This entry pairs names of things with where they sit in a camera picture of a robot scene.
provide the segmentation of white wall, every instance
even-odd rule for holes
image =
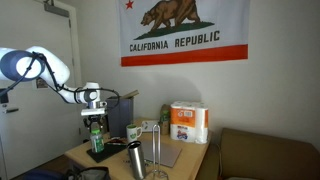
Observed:
[[[319,0],[252,0],[248,60],[125,68],[116,1],[63,2],[77,8],[83,81],[122,95],[138,89],[135,117],[158,118],[161,105],[176,100],[202,101],[217,133],[232,127],[320,150]]]

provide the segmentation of brown couch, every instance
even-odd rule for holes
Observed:
[[[310,143],[224,128],[220,147],[209,145],[196,179],[218,177],[320,180],[320,154]]]

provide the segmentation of bottle cap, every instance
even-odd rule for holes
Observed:
[[[93,133],[93,134],[98,134],[98,133],[100,133],[100,129],[91,130],[91,133]]]

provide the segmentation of door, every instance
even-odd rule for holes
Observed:
[[[34,45],[45,47],[69,67],[66,85],[74,87],[69,18],[44,11],[41,2],[1,0],[0,46],[22,50]],[[2,80],[0,87],[12,83]],[[4,107],[0,111],[3,151],[0,165],[4,164],[8,179],[62,155],[81,142],[80,112],[75,104],[65,103],[49,88],[36,88],[35,81],[20,83],[8,96],[8,107],[19,108],[8,114],[2,113]]]

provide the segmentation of paper towel package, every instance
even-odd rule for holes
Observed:
[[[203,144],[207,136],[208,108],[204,103],[176,101],[171,104],[171,139]]]

